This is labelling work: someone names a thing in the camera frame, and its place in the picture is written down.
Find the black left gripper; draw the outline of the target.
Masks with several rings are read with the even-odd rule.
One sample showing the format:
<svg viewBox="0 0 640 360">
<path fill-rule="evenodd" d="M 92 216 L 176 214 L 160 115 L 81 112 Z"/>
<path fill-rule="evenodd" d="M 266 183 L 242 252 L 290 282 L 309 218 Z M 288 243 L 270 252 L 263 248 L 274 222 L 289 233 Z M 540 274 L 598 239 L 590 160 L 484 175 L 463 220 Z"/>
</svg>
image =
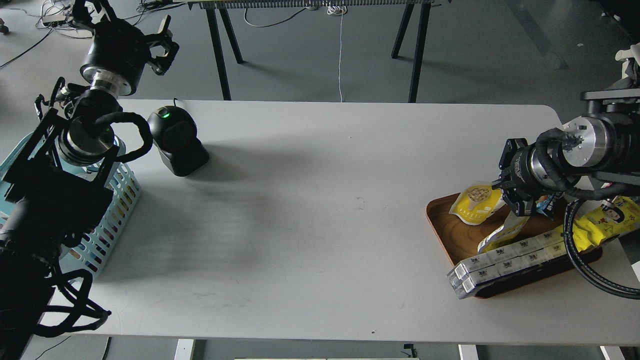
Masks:
<svg viewBox="0 0 640 360">
<path fill-rule="evenodd" d="M 172 17 L 166 14 L 156 33 L 144 35 L 141 30 L 126 21 L 117 21 L 115 10 L 108 0 L 89 0 L 93 9 L 101 15 L 93 22 L 87 0 L 73 0 L 69 14 L 69 27 L 89 31 L 93 35 L 84 63 L 80 67 L 82 78 L 91 82 L 98 70 L 119 75 L 123 89 L 121 96 L 135 94 L 147 63 L 158 76 L 169 70 L 178 54 L 179 44 L 173 41 L 169 30 Z M 151 49 L 160 47 L 162 55 L 152 55 Z"/>
</svg>

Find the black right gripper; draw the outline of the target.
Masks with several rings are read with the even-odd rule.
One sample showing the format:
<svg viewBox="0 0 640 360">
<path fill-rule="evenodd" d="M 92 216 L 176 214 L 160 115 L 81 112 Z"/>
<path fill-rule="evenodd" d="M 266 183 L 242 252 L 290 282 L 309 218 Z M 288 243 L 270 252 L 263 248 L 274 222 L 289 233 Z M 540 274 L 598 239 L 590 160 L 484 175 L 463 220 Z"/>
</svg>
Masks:
<svg viewBox="0 0 640 360">
<path fill-rule="evenodd" d="M 534 210 L 530 197 L 541 194 L 542 185 L 531 170 L 535 145 L 523 137 L 509 138 L 505 142 L 498 162 L 500 175 L 491 182 L 493 190 L 503 191 L 503 201 L 517 217 L 529 217 Z"/>
</svg>

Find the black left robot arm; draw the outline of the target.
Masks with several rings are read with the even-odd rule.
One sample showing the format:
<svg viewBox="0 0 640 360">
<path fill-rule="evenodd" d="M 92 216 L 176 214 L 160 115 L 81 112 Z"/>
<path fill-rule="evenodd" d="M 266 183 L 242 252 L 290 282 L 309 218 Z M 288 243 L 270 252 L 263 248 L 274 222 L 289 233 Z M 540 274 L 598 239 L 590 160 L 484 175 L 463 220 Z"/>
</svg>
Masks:
<svg viewBox="0 0 640 360">
<path fill-rule="evenodd" d="M 1 174 L 14 209 L 1 228 L 1 358 L 18 360 L 32 337 L 100 328 L 111 312 L 89 297 L 89 269 L 63 272 L 63 248 L 75 248 L 99 227 L 114 199 L 108 188 L 120 164 L 153 146 L 148 121 L 125 112 L 119 97 L 137 91 L 144 66 L 164 75 L 178 54 L 167 14 L 158 32 L 144 34 L 119 18 L 107 0 L 94 0 L 98 22 L 75 0 L 67 23 L 91 32 L 80 68 L 87 85 L 60 77 L 39 123 Z M 46 104 L 46 111 L 41 104 Z"/>
</svg>

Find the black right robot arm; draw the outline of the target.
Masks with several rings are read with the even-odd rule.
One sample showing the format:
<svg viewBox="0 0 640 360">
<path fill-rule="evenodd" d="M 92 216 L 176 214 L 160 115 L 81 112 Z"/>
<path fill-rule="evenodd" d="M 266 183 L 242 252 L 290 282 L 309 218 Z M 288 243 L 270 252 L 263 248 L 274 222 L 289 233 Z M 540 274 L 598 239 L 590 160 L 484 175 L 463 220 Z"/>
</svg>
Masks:
<svg viewBox="0 0 640 360">
<path fill-rule="evenodd" d="M 542 132 L 534 143 L 509 138 L 492 182 L 517 216 L 530 216 L 544 195 L 586 201 L 639 194 L 638 88 L 583 92 L 585 114 Z"/>
</svg>

